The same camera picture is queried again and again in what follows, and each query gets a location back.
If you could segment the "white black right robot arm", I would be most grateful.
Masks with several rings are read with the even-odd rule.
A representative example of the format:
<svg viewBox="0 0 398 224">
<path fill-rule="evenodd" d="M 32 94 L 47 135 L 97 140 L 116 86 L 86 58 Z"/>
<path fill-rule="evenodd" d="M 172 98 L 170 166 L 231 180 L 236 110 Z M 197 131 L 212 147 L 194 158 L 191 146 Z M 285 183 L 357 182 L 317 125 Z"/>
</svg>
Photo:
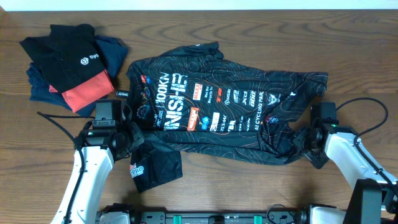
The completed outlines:
<svg viewBox="0 0 398 224">
<path fill-rule="evenodd" d="M 386 171 L 347 126 L 321 124 L 302 128 L 294 145 L 317 169 L 333 161 L 353 189 L 348 208 L 311 205 L 297 215 L 298 223 L 397 223 L 397 177 Z"/>
</svg>

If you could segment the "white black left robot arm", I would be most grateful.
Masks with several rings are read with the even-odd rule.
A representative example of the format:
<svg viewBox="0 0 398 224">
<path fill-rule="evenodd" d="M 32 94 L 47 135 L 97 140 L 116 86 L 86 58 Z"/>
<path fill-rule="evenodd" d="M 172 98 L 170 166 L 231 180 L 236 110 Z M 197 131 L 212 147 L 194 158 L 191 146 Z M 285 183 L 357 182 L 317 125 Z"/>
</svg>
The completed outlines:
<svg viewBox="0 0 398 224">
<path fill-rule="evenodd" d="M 125 159 L 144 142 L 136 123 L 89 121 L 74 139 L 74 163 L 62 202 L 52 223 L 129 223 L 125 210 L 98 210 L 105 182 L 118 160 Z"/>
</svg>

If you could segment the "black printed cycling jersey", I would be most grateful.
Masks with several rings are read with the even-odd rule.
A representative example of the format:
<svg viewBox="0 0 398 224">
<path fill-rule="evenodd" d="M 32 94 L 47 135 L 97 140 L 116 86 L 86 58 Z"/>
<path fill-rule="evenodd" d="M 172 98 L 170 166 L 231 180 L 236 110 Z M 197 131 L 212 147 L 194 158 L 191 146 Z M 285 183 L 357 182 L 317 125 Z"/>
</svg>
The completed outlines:
<svg viewBox="0 0 398 224">
<path fill-rule="evenodd" d="M 226 60 L 216 42 L 130 64 L 126 100 L 144 142 L 138 192 L 181 178 L 182 152 L 281 166 L 301 158 L 289 124 L 326 90 L 325 72 L 263 71 Z"/>
</svg>

